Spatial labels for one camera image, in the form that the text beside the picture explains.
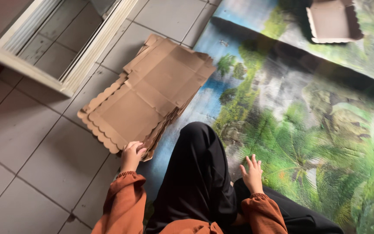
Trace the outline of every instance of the person's left hand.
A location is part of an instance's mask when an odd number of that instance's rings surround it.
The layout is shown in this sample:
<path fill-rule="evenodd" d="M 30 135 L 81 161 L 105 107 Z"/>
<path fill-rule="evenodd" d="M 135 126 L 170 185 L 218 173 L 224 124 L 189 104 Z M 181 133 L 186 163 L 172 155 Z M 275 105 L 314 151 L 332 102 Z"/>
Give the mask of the person's left hand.
<path fill-rule="evenodd" d="M 136 171 L 138 168 L 139 160 L 143 154 L 147 151 L 147 148 L 142 148 L 136 151 L 139 146 L 142 146 L 142 142 L 132 141 L 128 145 L 123 147 L 122 150 L 122 159 L 121 159 L 121 173 Z"/>

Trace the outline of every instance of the stack of flattened cardboard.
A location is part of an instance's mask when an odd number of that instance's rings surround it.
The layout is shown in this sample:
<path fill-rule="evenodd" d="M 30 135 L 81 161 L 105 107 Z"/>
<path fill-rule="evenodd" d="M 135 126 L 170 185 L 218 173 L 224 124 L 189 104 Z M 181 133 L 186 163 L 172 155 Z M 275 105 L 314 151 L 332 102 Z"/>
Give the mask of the stack of flattened cardboard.
<path fill-rule="evenodd" d="M 131 141 L 150 160 L 165 128 L 176 120 L 215 71 L 213 60 L 151 34 L 119 79 L 78 113 L 111 153 Z"/>

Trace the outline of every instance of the elastic cuff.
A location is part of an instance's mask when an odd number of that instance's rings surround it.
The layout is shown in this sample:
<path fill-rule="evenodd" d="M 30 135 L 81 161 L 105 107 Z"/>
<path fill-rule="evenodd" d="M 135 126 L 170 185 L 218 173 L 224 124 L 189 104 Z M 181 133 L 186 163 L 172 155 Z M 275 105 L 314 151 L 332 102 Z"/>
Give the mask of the elastic cuff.
<path fill-rule="evenodd" d="M 122 173 L 119 173 L 119 175 L 116 178 L 120 178 L 124 175 L 136 175 L 136 172 L 134 172 L 134 171 L 122 172 Z"/>
<path fill-rule="evenodd" d="M 268 198 L 268 196 L 266 194 L 263 194 L 263 193 L 254 193 L 254 194 L 251 194 L 251 196 L 249 198 L 256 198 L 256 197 L 262 197 L 262 198 Z"/>

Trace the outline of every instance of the wooden frame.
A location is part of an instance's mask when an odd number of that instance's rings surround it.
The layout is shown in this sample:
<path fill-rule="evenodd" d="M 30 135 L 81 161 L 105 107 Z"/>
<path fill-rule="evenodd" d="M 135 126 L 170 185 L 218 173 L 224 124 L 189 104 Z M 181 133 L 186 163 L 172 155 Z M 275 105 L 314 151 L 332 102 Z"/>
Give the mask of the wooden frame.
<path fill-rule="evenodd" d="M 60 80 L 55 79 L 1 47 L 0 64 L 63 93 L 65 96 L 71 97 L 137 2 L 138 0 L 120 0 L 120 3 L 113 7 L 112 12 L 96 30 Z"/>

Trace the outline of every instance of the floor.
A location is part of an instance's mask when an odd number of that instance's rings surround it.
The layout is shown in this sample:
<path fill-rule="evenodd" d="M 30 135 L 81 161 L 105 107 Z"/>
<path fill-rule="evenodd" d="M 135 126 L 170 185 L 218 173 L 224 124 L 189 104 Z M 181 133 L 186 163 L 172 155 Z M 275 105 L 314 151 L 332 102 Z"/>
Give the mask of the floor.
<path fill-rule="evenodd" d="M 65 0 L 19 57 L 59 79 L 102 21 L 89 0 Z"/>
<path fill-rule="evenodd" d="M 120 159 L 77 111 L 118 78 L 150 33 L 193 47 L 219 2 L 139 0 L 70 99 L 11 70 L 1 73 L 0 233 L 91 232 Z M 56 62 L 36 61 L 48 70 Z"/>

